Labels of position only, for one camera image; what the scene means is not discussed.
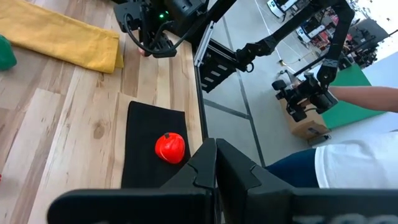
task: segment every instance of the wooden table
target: wooden table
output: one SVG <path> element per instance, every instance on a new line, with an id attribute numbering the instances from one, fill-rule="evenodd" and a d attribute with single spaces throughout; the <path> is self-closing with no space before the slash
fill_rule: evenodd
<path id="1" fill-rule="evenodd" d="M 69 190 L 120 188 L 132 100 L 184 111 L 191 154 L 202 142 L 188 42 L 174 58 L 144 58 L 119 30 L 113 2 L 32 2 L 119 32 L 125 67 L 102 74 L 14 48 L 17 66 L 0 73 L 1 224 L 46 223 L 52 200 Z"/>

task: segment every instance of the blue jeans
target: blue jeans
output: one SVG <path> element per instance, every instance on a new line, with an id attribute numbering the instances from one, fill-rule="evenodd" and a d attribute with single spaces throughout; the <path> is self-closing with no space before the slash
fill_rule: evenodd
<path id="1" fill-rule="evenodd" d="M 293 153 L 266 169 L 293 187 L 319 188 L 315 172 L 315 149 Z"/>

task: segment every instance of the concrete floor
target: concrete floor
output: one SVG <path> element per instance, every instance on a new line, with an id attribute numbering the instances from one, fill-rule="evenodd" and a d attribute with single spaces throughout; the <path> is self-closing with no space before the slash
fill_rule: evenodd
<path id="1" fill-rule="evenodd" d="M 241 49 L 273 33 L 280 21 L 266 0 L 237 0 L 217 23 L 212 38 L 232 50 Z M 234 73 L 210 93 L 203 92 L 209 136 L 226 139 L 260 165 L 307 149 L 306 141 L 291 135 L 271 83 L 281 70 L 297 71 L 316 59 L 308 53 L 311 50 L 292 33 L 272 55 L 255 59 L 252 73 Z M 280 59 L 289 63 L 303 56 L 290 68 L 278 64 Z"/>

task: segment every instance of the green object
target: green object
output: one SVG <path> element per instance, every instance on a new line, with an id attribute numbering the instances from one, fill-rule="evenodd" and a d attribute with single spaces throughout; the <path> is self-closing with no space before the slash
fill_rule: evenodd
<path id="1" fill-rule="evenodd" d="M 0 71 L 8 70 L 17 64 L 10 42 L 0 35 Z"/>
<path id="2" fill-rule="evenodd" d="M 339 71 L 336 80 L 331 83 L 332 86 L 371 86 L 369 80 L 358 65 L 352 65 L 342 71 Z M 383 111 L 367 110 L 351 103 L 340 101 L 336 106 L 322 114 L 327 128 L 333 129 L 343 125 L 351 124 L 370 118 Z"/>

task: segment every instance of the yellow cloth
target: yellow cloth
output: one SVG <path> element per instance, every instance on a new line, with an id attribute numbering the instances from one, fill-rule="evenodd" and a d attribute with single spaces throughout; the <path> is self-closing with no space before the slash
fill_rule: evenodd
<path id="1" fill-rule="evenodd" d="M 0 0 L 0 34 L 14 45 L 99 72 L 123 67 L 119 34 L 29 2 Z"/>

